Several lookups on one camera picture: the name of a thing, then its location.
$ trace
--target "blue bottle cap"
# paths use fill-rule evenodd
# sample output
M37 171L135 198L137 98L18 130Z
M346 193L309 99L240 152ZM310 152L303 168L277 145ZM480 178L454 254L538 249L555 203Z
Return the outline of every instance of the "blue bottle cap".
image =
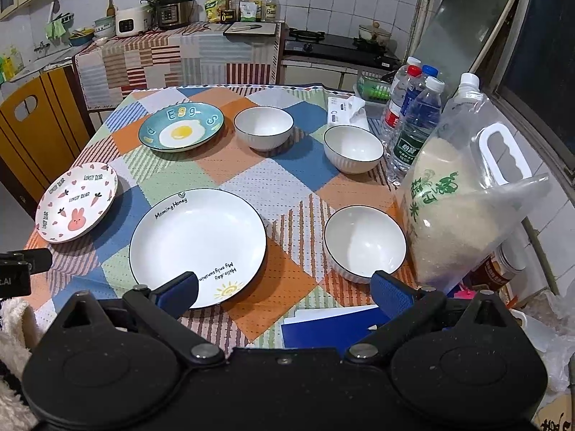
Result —
M434 68L433 66L429 66L429 65L423 65L422 71L425 74L427 74L428 76L433 76L433 77L437 77L437 75L439 74L439 71L437 71L437 68Z

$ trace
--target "green plastic basket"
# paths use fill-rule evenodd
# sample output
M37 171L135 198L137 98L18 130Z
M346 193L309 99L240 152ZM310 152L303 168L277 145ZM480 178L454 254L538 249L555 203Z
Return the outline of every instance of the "green plastic basket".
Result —
M363 100L386 103L391 97L391 87L381 80L380 74L365 70L358 72L357 89Z

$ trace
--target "white plastic handle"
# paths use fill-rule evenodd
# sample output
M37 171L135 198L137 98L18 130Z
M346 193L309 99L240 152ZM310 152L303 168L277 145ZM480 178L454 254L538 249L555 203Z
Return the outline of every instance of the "white plastic handle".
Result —
M483 128L481 133L479 133L479 150L481 151L481 155L485 159L488 168L493 174L496 183L507 184L509 181L507 181L503 177L501 169L499 168L499 165L497 165L497 161L495 160L495 157L493 156L491 150L487 145L487 140L490 138L492 134L495 133L500 133L501 136L503 137L503 142L509 148L509 154L511 155L511 157L515 159L515 165L517 165L517 168L519 168L519 171L521 171L522 177L523 178L532 177L533 174L531 173L529 164L527 164L527 160L525 160L525 157L523 156L521 149L515 142L515 138L513 137L507 126L503 125L502 123L493 123L492 125L489 125L487 128Z

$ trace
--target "rabbit illustration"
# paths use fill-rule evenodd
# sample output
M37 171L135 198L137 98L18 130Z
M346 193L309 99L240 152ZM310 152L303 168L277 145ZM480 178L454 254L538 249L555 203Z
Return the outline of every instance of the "rabbit illustration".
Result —
M86 224L86 217L84 217L84 208L82 207L80 210L74 209L72 211L72 219L68 224L68 230L76 231L80 228L84 227Z

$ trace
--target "green bottle label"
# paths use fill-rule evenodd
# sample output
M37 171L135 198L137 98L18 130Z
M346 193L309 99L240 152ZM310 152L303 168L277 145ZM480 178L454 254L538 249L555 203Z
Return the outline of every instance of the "green bottle label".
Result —
M424 140L412 138L402 131L397 139L395 147L393 148L393 153L399 160L405 164L411 165L413 163L413 159L421 150L424 142Z

